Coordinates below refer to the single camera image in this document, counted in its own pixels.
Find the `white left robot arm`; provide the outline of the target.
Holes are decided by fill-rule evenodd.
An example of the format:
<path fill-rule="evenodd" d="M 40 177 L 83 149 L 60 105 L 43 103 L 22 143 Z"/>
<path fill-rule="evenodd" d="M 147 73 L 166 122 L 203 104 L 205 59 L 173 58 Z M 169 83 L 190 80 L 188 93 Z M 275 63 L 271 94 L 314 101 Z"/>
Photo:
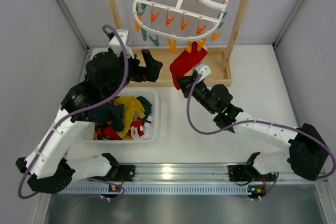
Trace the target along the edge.
<path fill-rule="evenodd" d="M 66 159 L 72 142 L 90 124 L 105 123 L 109 112 L 121 123 L 121 106 L 112 100 L 129 82 L 156 82 L 163 63 L 154 59 L 148 49 L 141 51 L 144 66 L 136 55 L 113 50 L 96 54 L 85 65 L 84 80 L 73 86 L 61 102 L 55 121 L 44 139 L 16 166 L 23 173 L 18 195 L 21 199 L 23 183 L 33 194 L 56 194 L 72 182 L 82 179 L 113 181 L 119 175 L 120 164 L 110 153 L 91 158 Z"/>

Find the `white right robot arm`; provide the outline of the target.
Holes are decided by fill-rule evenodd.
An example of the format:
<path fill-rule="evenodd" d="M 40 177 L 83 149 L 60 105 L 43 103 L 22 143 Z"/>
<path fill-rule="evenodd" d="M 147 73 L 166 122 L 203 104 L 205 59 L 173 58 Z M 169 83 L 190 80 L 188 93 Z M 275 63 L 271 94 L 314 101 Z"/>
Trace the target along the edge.
<path fill-rule="evenodd" d="M 291 170 L 297 176 L 315 181 L 327 178 L 335 172 L 335 165 L 322 175 L 328 158 L 335 162 L 335 155 L 327 147 L 317 129 L 310 124 L 301 127 L 286 126 L 261 120 L 243 109 L 234 106 L 233 97 L 222 85 L 208 89 L 204 82 L 195 80 L 187 94 L 187 103 L 194 98 L 209 113 L 215 114 L 213 121 L 218 130 L 230 131 L 261 140 L 279 149 L 277 152 L 254 152 L 245 163 L 249 176 Z"/>

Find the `red sock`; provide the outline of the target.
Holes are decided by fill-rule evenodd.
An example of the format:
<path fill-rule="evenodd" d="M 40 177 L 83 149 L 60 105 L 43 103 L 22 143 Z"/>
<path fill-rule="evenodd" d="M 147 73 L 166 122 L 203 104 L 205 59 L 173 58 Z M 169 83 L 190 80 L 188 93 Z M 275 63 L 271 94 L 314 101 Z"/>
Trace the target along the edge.
<path fill-rule="evenodd" d="M 179 90 L 180 86 L 176 80 L 177 77 L 183 77 L 186 73 L 193 69 L 193 67 L 199 64 L 205 56 L 208 54 L 208 50 L 204 47 L 198 51 L 198 43 L 191 43 L 191 51 L 184 49 L 180 55 L 170 64 L 169 70 L 172 75 L 173 85 Z"/>

